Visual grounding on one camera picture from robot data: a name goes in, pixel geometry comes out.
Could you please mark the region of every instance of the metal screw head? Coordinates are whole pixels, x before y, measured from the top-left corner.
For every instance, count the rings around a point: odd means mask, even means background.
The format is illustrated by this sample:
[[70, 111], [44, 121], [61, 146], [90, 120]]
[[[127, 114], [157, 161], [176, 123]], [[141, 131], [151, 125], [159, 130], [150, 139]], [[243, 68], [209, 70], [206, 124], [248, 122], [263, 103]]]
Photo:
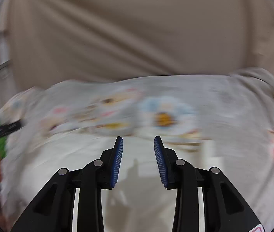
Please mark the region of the metal screw head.
[[66, 168], [61, 168], [59, 171], [58, 171], [58, 174], [59, 175], [65, 175], [67, 173], [67, 169]]
[[178, 166], [183, 166], [183, 165], [185, 164], [185, 161], [182, 160], [182, 159], [177, 159], [177, 160], [176, 160], [176, 164], [177, 164]]
[[218, 174], [218, 173], [220, 173], [220, 170], [217, 167], [212, 167], [211, 172]]
[[100, 159], [95, 160], [95, 161], [94, 161], [94, 165], [95, 165], [96, 167], [101, 166], [101, 165], [102, 165], [102, 160], [100, 160]]

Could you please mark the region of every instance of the white strip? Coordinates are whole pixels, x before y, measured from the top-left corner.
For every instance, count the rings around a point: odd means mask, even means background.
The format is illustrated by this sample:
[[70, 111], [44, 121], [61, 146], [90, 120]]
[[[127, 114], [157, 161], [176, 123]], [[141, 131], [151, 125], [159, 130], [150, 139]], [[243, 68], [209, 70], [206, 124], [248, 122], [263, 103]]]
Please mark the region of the white strip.
[[79, 193], [80, 193], [80, 188], [76, 188], [75, 201], [73, 203], [73, 214], [72, 214], [72, 232], [77, 232]]
[[205, 213], [204, 213], [204, 199], [203, 188], [198, 187], [198, 206], [199, 206], [199, 232], [205, 231]]

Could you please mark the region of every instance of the white bedsheet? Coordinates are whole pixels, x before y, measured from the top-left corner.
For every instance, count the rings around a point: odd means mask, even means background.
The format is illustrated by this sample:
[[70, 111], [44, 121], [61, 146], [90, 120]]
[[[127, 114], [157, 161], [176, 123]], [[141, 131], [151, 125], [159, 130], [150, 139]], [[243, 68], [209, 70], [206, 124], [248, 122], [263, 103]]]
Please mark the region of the white bedsheet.
[[[102, 194], [105, 229], [170, 231], [175, 192], [160, 183], [153, 151], [153, 138], [161, 134], [166, 147], [194, 166], [222, 167], [224, 161], [223, 172], [265, 230], [274, 227], [274, 77], [263, 69], [111, 84], [65, 81], [24, 92], [0, 111], [2, 120], [18, 118], [26, 126], [9, 137], [2, 161], [1, 201], [10, 222], [59, 168], [83, 168], [113, 147], [115, 136], [130, 134], [124, 137], [119, 181]], [[188, 150], [196, 140], [206, 141], [213, 153]]]

